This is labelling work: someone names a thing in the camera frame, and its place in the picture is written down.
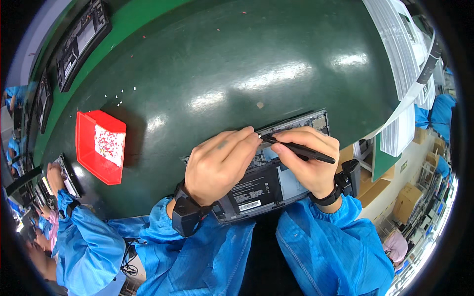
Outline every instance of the tattoo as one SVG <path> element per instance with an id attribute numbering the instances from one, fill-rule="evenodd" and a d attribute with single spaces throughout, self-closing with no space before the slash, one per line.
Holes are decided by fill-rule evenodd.
<path id="1" fill-rule="evenodd" d="M 228 143 L 227 140 L 220 142 L 220 144 L 217 146 L 217 149 L 221 150 L 227 143 Z"/>

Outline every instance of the battery label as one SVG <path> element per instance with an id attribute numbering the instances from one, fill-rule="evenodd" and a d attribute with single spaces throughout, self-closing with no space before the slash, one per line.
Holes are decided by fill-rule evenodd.
<path id="1" fill-rule="evenodd" d="M 238 209 L 242 212 L 242 211 L 250 210 L 251 208 L 254 208 L 256 206 L 261 206 L 261 205 L 262 205 L 262 203 L 260 202 L 260 200 L 258 200 L 258 201 L 254 201 L 252 203 L 241 205 L 241 206 L 238 207 Z"/>
<path id="2" fill-rule="evenodd" d="M 227 196 L 236 213 L 282 201 L 277 168 L 246 174 Z"/>

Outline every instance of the stack of paper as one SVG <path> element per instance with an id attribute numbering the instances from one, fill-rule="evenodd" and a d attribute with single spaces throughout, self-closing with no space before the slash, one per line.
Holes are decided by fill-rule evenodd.
<path id="1" fill-rule="evenodd" d="M 399 0 L 363 0 L 383 46 L 393 72 L 397 97 L 402 101 L 421 72 L 428 56 L 428 49 L 421 31 L 413 23 L 405 5 Z M 435 89 L 432 78 L 427 87 L 417 94 L 414 102 L 421 108 L 434 100 Z"/>
<path id="2" fill-rule="evenodd" d="M 399 156 L 415 137 L 415 105 L 411 104 L 380 132 L 380 150 Z"/>

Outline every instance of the black cable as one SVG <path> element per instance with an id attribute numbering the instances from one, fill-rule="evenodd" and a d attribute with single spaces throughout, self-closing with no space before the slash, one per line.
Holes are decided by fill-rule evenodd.
<path id="1" fill-rule="evenodd" d="M 128 242 L 128 246 L 125 249 L 125 253 L 123 254 L 123 259 L 122 259 L 122 266 L 120 266 L 120 270 L 131 275 L 131 276 L 136 276 L 138 274 L 138 268 L 135 265 L 130 264 L 130 262 L 135 259 L 135 257 L 138 255 L 136 252 L 133 255 L 132 258 L 129 258 L 127 262 L 125 262 L 125 258 L 128 255 L 128 252 L 130 251 L 130 248 L 132 247 L 132 243 L 138 242 L 137 239 L 134 239 L 130 242 Z"/>

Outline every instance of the white label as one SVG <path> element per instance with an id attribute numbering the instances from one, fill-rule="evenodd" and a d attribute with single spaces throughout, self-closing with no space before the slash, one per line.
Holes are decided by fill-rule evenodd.
<path id="1" fill-rule="evenodd" d="M 262 205 L 262 203 L 260 202 L 260 200 L 258 200 L 258 201 L 254 201 L 254 202 L 251 202 L 251 203 L 248 203 L 248 204 L 245 204 L 245 205 L 238 206 L 238 209 L 241 210 L 241 211 L 245 211 L 245 210 L 249 210 L 253 207 L 261 206 L 261 205 Z"/>

